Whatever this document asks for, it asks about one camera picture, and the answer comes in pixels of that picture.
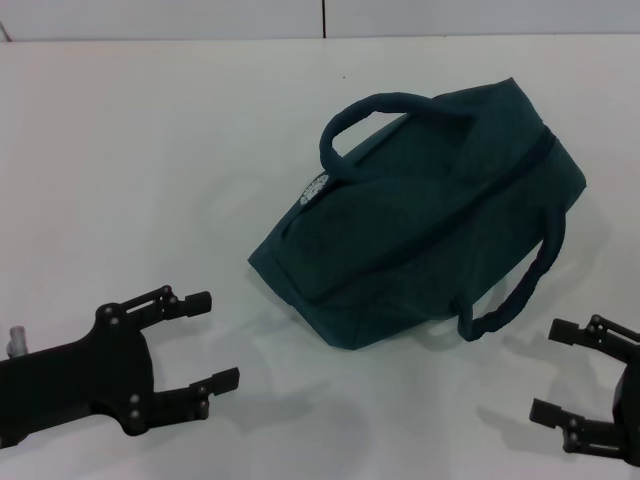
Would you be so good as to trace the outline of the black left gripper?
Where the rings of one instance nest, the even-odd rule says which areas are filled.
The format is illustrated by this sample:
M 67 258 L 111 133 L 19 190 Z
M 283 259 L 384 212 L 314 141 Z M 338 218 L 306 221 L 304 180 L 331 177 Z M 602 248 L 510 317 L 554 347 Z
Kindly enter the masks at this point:
M 154 393 L 142 334 L 162 321 L 209 313 L 208 291 L 180 299 L 169 285 L 96 312 L 81 339 L 1 362 L 1 446 L 91 415 L 116 420 L 138 436 L 174 424 L 206 420 L 209 397 L 238 388 L 237 367 L 188 387 Z

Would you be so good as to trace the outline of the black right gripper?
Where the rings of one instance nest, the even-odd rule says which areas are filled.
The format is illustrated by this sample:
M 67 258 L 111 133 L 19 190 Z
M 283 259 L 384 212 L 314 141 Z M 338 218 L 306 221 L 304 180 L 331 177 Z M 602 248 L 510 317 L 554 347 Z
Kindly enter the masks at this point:
M 639 333 L 594 314 L 584 328 L 554 319 L 548 339 L 597 350 L 625 364 L 614 391 L 614 423 L 589 420 L 539 399 L 533 400 L 529 420 L 547 428 L 560 428 L 566 453 L 591 456 L 638 453 Z

